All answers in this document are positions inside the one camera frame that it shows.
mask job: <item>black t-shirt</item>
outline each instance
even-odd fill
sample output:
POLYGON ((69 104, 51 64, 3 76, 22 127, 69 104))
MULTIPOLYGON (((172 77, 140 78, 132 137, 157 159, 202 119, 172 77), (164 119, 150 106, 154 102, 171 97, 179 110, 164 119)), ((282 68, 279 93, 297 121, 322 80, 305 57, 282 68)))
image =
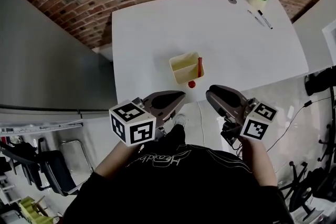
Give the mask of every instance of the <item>black t-shirt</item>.
POLYGON ((93 173, 64 223, 293 223, 282 193, 231 153, 195 145, 141 151, 113 180, 93 173))

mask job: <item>yellow-green object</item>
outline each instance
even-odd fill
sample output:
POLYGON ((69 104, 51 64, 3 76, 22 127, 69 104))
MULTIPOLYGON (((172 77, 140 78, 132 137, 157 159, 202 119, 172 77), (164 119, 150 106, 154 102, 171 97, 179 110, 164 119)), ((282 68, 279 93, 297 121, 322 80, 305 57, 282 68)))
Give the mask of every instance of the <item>yellow-green object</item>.
POLYGON ((33 224, 53 224, 54 218, 39 214, 34 202, 35 200, 28 196, 22 199, 19 203, 22 213, 26 216, 26 218, 28 218, 33 224))

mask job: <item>white cube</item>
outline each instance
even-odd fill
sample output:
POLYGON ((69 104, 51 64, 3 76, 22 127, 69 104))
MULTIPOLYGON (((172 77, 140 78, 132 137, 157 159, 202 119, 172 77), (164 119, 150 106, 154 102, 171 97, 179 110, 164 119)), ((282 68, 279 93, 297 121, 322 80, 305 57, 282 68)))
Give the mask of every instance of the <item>white cube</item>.
POLYGON ((110 108, 109 112, 113 132, 127 146, 155 139, 156 117, 130 100, 110 108))
POLYGON ((246 117, 240 135, 246 138, 262 140, 277 114, 277 110, 265 102, 259 102, 246 117))

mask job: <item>floor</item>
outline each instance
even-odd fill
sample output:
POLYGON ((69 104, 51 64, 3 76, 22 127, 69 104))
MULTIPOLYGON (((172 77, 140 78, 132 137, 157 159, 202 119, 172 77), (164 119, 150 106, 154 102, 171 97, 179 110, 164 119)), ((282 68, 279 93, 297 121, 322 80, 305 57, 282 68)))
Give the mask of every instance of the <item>floor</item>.
MULTIPOLYGON (((244 91, 243 94, 247 98, 256 97, 258 100, 263 100, 279 111, 276 122, 271 126, 267 136, 264 137, 266 148, 270 148, 284 133, 297 111, 307 101, 317 101, 330 96, 330 92, 325 91, 311 98, 308 97, 304 89, 303 78, 287 79, 244 91)), ((206 100, 186 104, 181 113, 185 114, 188 119, 185 129, 186 143, 205 145, 214 150, 231 151, 235 154, 220 136, 222 118, 216 114, 206 100)), ((292 172, 288 165, 289 161, 293 161, 298 166, 302 161, 305 161, 308 163, 309 170, 321 165, 317 162, 317 158, 322 156, 323 148, 322 145, 318 144, 318 140, 324 139, 327 132, 326 125, 330 120, 330 98, 313 103, 298 113, 285 136, 269 151, 280 183, 285 183, 291 179, 292 172)), ((172 126, 172 122, 167 123, 165 125, 166 131, 168 132, 172 126)), ((81 140, 93 167, 96 167, 118 142, 118 139, 111 133, 109 118, 85 120, 82 128, 46 133, 43 136, 47 139, 50 148, 58 147, 62 141, 81 140)), ((38 137, 37 135, 29 136, 26 139, 34 144, 38 137)), ((76 150, 74 149, 70 154, 66 154, 65 157, 76 182, 80 183, 88 178, 90 172, 83 162, 83 157, 81 159, 76 157, 79 154, 76 150)), ((18 176, 14 176, 13 172, 8 172, 7 176, 10 182, 16 185, 17 191, 22 197, 29 195, 39 199, 45 195, 45 206, 54 214, 58 212, 63 214, 73 200, 72 196, 62 197, 51 190, 39 192, 34 186, 28 186, 21 168, 18 169, 18 176)), ((331 203, 321 203, 316 200, 311 202, 328 209, 329 212, 335 209, 335 206, 331 203)))

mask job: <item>red object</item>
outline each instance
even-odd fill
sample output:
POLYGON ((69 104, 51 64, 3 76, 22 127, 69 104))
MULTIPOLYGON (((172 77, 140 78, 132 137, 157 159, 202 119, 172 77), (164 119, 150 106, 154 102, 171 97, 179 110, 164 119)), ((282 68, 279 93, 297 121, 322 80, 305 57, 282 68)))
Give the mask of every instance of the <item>red object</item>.
POLYGON ((196 82, 195 81, 189 81, 188 82, 188 86, 189 86, 189 88, 194 88, 195 86, 196 86, 196 82))
POLYGON ((202 75, 202 58, 198 58, 198 77, 200 78, 202 75))

